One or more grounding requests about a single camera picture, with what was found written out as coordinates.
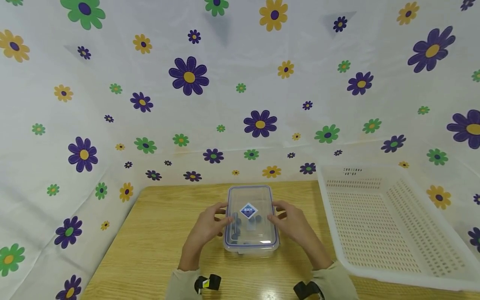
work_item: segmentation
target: perforated basket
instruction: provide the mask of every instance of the perforated basket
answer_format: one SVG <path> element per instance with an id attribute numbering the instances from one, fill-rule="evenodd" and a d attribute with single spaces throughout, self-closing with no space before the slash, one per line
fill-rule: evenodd
<path id="1" fill-rule="evenodd" d="M 352 274 L 480 291 L 480 263 L 402 168 L 319 166 L 335 252 Z"/>

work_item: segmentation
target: white fabric backdrop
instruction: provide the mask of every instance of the white fabric backdrop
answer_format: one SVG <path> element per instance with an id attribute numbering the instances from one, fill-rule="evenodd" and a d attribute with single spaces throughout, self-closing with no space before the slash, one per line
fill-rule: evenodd
<path id="1" fill-rule="evenodd" d="M 145 186 L 315 180 L 312 163 L 406 162 L 480 258 L 479 16 L 471 0 L 0 0 L 2 298 L 81 296 Z"/>

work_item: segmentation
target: table surface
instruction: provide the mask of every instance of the table surface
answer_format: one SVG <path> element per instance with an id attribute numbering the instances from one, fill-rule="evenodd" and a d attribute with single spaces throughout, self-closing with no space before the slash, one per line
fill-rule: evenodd
<path id="1" fill-rule="evenodd" d="M 316 181 L 268 184 L 274 199 L 303 209 L 309 223 L 335 252 L 320 189 Z M 83 300 L 164 299 L 170 274 L 177 268 L 182 245 L 198 214 L 227 198 L 231 184 L 155 186 L 145 188 L 88 284 Z M 293 286 L 310 280 L 311 265 L 302 249 L 280 234 L 280 247 L 269 258 L 236 256 L 215 238 L 203 249 L 202 275 L 222 277 L 220 291 L 204 299 L 294 300 Z M 479 293 L 449 292 L 351 277 L 360 299 L 480 299 Z"/>

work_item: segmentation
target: sleeve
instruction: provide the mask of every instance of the sleeve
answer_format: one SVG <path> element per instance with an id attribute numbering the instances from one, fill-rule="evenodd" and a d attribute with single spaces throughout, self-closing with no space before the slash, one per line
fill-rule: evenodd
<path id="1" fill-rule="evenodd" d="M 325 270 L 312 271 L 313 279 L 325 300 L 358 300 L 357 291 L 345 268 L 339 263 Z"/>
<path id="2" fill-rule="evenodd" d="M 195 281 L 199 276 L 199 269 L 196 271 L 173 271 L 165 300 L 202 300 L 202 295 L 198 295 L 194 289 Z"/>

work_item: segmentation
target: plastic food container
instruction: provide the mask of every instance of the plastic food container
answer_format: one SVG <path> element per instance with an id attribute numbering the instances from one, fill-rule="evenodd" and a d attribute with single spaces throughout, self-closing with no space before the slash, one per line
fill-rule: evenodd
<path id="1" fill-rule="evenodd" d="M 232 216 L 234 221 L 225 228 L 225 249 L 239 254 L 272 254 L 280 239 L 276 227 L 267 220 L 269 214 L 275 212 L 268 185 L 231 187 L 227 216 Z"/>

